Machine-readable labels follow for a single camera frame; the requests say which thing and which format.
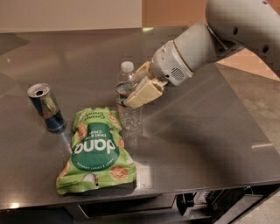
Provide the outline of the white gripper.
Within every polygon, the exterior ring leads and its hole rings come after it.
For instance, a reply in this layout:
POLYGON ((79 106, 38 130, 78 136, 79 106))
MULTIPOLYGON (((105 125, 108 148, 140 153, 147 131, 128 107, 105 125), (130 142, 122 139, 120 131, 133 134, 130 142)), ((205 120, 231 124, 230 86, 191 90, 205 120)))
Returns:
POLYGON ((140 108, 159 98, 164 92, 167 81, 178 86, 192 76, 193 71, 182 59, 175 42, 168 41, 156 50, 151 63, 146 61, 136 70, 136 77, 142 80, 124 101, 124 105, 131 109, 140 108), (152 74, 158 79, 149 79, 152 74))

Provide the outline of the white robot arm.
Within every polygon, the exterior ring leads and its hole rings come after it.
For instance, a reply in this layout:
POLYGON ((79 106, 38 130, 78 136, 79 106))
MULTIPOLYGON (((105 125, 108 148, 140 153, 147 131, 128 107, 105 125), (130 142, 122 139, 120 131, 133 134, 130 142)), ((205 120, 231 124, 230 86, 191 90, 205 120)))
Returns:
POLYGON ((280 15, 267 0, 207 0, 205 15, 205 22, 166 42, 138 68, 125 106, 137 109, 153 102, 166 84, 178 86, 204 65, 242 48, 280 76, 280 15))

